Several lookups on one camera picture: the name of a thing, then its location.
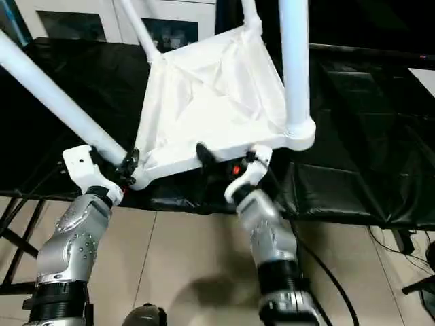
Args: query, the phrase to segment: black padded surface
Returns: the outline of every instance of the black padded surface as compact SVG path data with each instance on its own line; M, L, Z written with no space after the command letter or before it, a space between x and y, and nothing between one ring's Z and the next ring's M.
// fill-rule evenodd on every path
M38 39L26 51L124 148L133 146L149 71L139 46ZM25 194L64 149L82 142L4 70L0 80L0 194ZM434 108L435 99L404 66L312 52L315 145L303 153L277 150L271 163L295 218L435 230ZM205 184L200 170L182 173L127 192L123 205L234 211L223 197L228 180ZM263 186L276 195L267 180ZM57 173L33 197L77 194L68 176Z

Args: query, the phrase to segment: white connector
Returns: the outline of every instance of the white connector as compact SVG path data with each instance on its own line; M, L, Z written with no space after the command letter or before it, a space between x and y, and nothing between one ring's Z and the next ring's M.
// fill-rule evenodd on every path
M107 197L113 202L114 206L118 206L124 197L124 193L116 183L106 179L101 174L99 167L94 164L90 157L90 151L92 151L91 146L82 145L63 152L63 160L71 180L80 187L83 194L93 186L106 188L108 190Z

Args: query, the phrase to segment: beige floor tile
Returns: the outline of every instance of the beige floor tile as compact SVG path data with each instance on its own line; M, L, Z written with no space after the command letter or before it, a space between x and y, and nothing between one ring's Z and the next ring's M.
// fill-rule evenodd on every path
M331 223L300 223L300 235L344 287L361 325L403 325L382 265L366 228ZM312 290L336 326L352 325L340 294L307 255L304 272Z
M170 326L261 325L256 269L234 216L158 213L136 306Z
M390 231L382 232L382 230L379 228L373 228L373 233L381 243L385 243L388 247L398 250L394 241L394 237ZM435 240L435 232L430 232L430 237L432 240ZM413 242L416 247L416 251L413 253L413 255L425 259L424 252L426 250L428 240L424 232L418 232L418 234L414 235ZM428 277L429 274L412 265L403 255L388 253L379 245L376 244L376 246L379 257L381 258L383 267L385 269L385 273L387 274L396 297L396 301L400 307L405 325L433 325L433 320L429 317L428 313L421 305L419 294L412 293L410 295L404 295L402 293L403 287ZM430 268L424 266L424 264L418 261L415 261L415 259L409 258L409 260L428 272L431 272Z
M0 326L22 326L23 321L20 319L0 318Z
M69 203L48 202L31 243L36 248L51 237L54 225ZM150 240L155 212L115 208L109 229L100 242L90 282L95 304L95 325L119 326L133 307L143 261ZM24 256L14 281L34 280L35 260ZM26 320L20 309L25 296L0 297L0 316Z

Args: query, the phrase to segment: black cable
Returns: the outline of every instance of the black cable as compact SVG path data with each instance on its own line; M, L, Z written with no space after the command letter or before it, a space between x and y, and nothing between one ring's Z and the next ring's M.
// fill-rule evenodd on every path
M371 229L370 227L368 227L368 233L370 233L372 239L373 239L373 240L374 240L378 245L380 245L381 247L383 247L386 251L389 251L390 253L397 253L397 254L399 254L399 255L403 255L403 256L407 256L407 257L410 257L410 258L416 259L416 260L418 260L418 261L421 261L421 262L424 263L425 265L429 266L429 263L428 263L426 260L424 260L424 259L422 259L422 258L420 258L420 257L414 256L414 255L406 255L406 254L404 254L404 253L401 253L401 252L398 251L398 250L394 250L394 249L392 249L392 248L387 247L386 245L384 245L383 243L381 243L381 242L376 238L376 236L373 234L373 231L372 231L372 229Z
M428 246L431 244L431 240L430 240L430 236L429 236L429 233L428 233L428 231L425 231L424 232L425 234L426 234L426 238L428 239Z
M284 196L284 191L281 188L281 185L278 182L278 179L276 178L275 174L273 173L272 169L265 164L263 161L258 160L265 168L267 168L267 173L269 174L269 177L272 179L272 182L274 183L274 186L278 190L278 194L281 197L281 200L283 202L283 208L284 211L289 215L289 218L293 217L292 209L290 208L289 204L287 203L287 200ZM297 237L295 233L295 237L298 243L301 244L303 249L320 265L320 267L325 271L325 273L328 275L332 283L334 283L335 287L338 289L338 292L340 292L341 297L346 303L347 309L349 310L349 313L352 317L353 324L355 326L359 326L360 321L358 320L357 313L355 311L355 308L353 307L353 304L351 300L349 299L346 291L343 289L339 281L336 279L336 277L333 275L333 273L330 271L330 269L326 266L326 264L310 249L308 246L299 238Z
M417 267L419 270L422 270L423 272L425 272L427 275L431 276L432 274L429 273L427 270L425 270L424 268L422 268L421 266L418 266L415 262L413 262L412 260L409 259L408 256L405 255L406 260L408 261L408 263L410 263L411 265L414 265L415 267Z
M311 298L313 299L313 302L314 302L316 309L320 313L320 316L324 319L326 326L333 326L331 323L331 320L329 319L328 315L326 314L326 311L321 306L319 300L316 298L316 296L314 295L314 293L312 291L310 291L310 295L311 295Z

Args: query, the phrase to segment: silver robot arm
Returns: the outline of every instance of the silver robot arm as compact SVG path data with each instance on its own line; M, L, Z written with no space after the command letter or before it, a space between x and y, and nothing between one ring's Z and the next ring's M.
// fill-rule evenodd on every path
M272 200L257 184L266 175L272 149L255 145L245 172L231 183L225 198L237 206L250 235L261 290L260 318L265 325L320 325L313 299L298 265L297 241Z
M55 231L39 252L37 282L26 326L92 325L87 284L97 258L99 241L118 205L122 190L106 179L83 145L64 151L71 179L82 195L74 200L56 224Z

